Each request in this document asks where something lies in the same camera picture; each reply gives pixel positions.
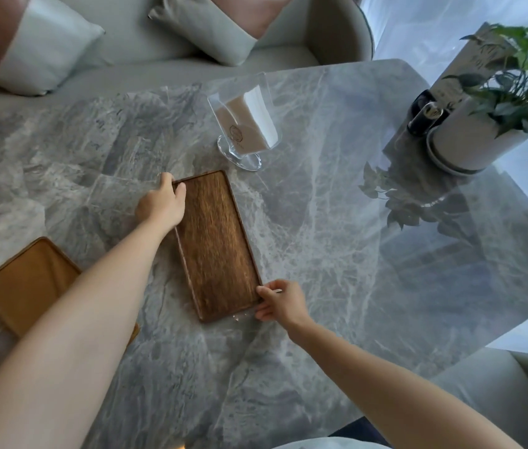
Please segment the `large pink and grey cushion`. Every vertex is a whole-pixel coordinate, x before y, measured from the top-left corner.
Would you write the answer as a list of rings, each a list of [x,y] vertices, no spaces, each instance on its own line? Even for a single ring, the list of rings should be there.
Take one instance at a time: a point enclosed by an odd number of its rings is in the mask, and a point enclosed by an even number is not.
[[[46,95],[104,34],[60,0],[0,0],[0,88]]]

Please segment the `white pot saucer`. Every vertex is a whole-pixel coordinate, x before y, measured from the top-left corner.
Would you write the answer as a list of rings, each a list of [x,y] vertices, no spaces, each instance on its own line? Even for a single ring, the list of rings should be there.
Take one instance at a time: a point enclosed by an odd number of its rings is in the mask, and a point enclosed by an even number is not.
[[[432,163],[434,163],[436,167],[438,167],[440,170],[442,170],[445,173],[448,173],[452,176],[459,177],[459,178],[470,178],[477,174],[483,173],[486,170],[486,167],[483,169],[476,170],[476,171],[462,169],[446,161],[446,159],[444,159],[439,154],[439,152],[437,151],[433,143],[434,134],[437,130],[438,130],[438,127],[431,128],[428,131],[426,138],[425,138],[427,154],[430,160],[432,161]]]

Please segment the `person's left hand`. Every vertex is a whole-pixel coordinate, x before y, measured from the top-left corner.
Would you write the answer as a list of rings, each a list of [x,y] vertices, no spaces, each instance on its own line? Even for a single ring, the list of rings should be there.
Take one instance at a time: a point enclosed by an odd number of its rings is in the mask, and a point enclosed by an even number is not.
[[[174,177],[169,172],[160,174],[160,183],[140,198],[135,216],[140,224],[154,227],[163,236],[178,226],[185,214],[185,206],[175,203]]]

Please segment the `beige printed card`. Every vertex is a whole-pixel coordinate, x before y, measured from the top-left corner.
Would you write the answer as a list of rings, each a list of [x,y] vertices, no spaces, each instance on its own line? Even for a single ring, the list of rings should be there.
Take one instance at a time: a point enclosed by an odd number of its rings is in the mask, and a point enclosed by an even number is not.
[[[496,73],[495,68],[489,67],[489,62],[516,53],[516,48],[508,40],[494,33],[487,22],[483,23],[472,36],[475,38],[467,39],[461,51],[430,87],[432,96],[448,113],[457,109],[467,98],[467,94],[456,78],[448,79],[447,76],[480,75],[482,79],[479,85],[482,85]]]

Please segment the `beige paper napkins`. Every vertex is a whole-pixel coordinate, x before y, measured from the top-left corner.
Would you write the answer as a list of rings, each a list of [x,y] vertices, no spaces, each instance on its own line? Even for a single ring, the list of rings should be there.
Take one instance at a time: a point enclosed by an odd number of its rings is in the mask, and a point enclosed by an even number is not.
[[[260,85],[222,103],[214,113],[239,156],[270,150],[281,139]]]

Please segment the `light brown wooden tray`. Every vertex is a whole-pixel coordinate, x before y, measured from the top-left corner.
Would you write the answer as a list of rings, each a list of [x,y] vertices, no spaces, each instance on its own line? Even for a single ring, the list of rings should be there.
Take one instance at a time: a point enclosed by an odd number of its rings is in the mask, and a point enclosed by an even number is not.
[[[0,266],[0,320],[20,339],[16,354],[63,349],[120,359],[139,332],[140,284],[116,289],[123,267],[106,256],[83,272],[43,236]]]

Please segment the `dark brown wooden tray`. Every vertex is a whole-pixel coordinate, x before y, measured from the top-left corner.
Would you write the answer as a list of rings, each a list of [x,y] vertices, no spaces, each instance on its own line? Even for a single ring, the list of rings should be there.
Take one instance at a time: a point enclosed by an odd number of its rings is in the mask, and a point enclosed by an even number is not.
[[[173,181],[173,189],[182,183],[185,212],[175,236],[199,320],[212,323],[256,306],[263,282],[227,173]]]

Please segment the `person's right hand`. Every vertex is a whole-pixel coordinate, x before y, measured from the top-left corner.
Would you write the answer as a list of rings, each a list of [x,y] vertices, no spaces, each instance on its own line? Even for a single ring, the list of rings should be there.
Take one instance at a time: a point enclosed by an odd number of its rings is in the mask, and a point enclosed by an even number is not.
[[[268,283],[282,283],[283,293],[276,297],[258,295],[261,299],[255,310],[255,318],[258,321],[276,321],[288,333],[298,332],[313,324],[313,319],[306,308],[305,295],[297,282],[275,279]]]

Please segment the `person's right forearm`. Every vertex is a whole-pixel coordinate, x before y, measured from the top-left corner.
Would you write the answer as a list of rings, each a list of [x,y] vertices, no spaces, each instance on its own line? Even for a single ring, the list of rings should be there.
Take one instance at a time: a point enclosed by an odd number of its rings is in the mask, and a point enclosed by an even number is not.
[[[299,323],[288,335],[394,449],[522,449],[453,395],[320,324]]]

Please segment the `person's left forearm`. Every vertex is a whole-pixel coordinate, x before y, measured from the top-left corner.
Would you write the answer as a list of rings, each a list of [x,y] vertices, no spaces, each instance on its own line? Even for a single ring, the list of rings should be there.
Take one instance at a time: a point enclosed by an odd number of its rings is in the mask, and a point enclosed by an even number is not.
[[[0,365],[0,449],[80,449],[178,218],[151,216],[84,272]]]

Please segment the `grey upholstered chair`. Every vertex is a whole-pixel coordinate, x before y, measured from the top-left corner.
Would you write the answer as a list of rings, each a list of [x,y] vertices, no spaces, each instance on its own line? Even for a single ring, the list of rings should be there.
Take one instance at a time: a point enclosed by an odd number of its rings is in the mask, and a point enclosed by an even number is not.
[[[432,378],[528,449],[528,354],[482,348]]]

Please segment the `white plant pot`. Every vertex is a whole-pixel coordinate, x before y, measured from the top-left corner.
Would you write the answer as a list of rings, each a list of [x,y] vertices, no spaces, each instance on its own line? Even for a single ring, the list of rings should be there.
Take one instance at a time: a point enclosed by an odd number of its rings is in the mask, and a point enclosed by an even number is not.
[[[485,113],[473,113],[477,103],[466,98],[438,126],[433,143],[449,163],[476,171],[487,168],[504,154],[528,140],[522,130],[510,130],[497,136],[499,126]]]

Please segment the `small pink and grey cushion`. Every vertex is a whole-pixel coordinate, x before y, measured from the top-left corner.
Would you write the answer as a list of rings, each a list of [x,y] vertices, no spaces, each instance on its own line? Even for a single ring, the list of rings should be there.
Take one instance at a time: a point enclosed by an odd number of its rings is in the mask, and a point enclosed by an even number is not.
[[[291,0],[162,0],[148,13],[221,65],[242,65]]]

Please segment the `white shirt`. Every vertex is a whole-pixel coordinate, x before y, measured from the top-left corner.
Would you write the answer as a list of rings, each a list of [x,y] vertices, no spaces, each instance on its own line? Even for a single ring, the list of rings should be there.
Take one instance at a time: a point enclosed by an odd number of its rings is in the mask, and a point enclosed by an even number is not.
[[[294,441],[272,449],[391,449],[375,442],[343,437],[321,437]]]

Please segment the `clear acrylic napkin holder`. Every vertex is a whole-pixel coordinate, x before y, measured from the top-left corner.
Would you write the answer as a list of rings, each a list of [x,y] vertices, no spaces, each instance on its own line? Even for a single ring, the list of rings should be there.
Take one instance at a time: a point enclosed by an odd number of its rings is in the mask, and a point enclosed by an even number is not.
[[[207,101],[221,130],[216,141],[219,152],[243,170],[259,171],[260,154],[277,147],[282,140],[266,74],[224,82]]]

